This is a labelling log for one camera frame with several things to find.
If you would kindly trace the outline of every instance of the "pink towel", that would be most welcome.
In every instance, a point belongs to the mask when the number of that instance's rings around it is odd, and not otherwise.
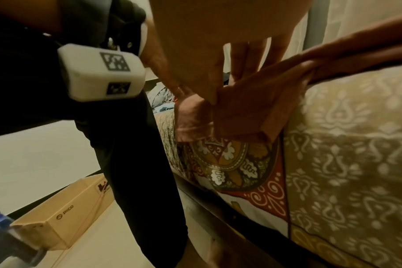
[[[308,84],[401,62],[402,16],[311,48],[223,87],[215,106],[196,94],[178,100],[176,139],[273,142]]]

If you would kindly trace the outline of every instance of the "patterned bedsheet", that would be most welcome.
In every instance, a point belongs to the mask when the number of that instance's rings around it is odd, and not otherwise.
[[[176,144],[156,119],[172,169],[241,214],[335,265],[402,268],[402,66],[314,85],[283,142]]]

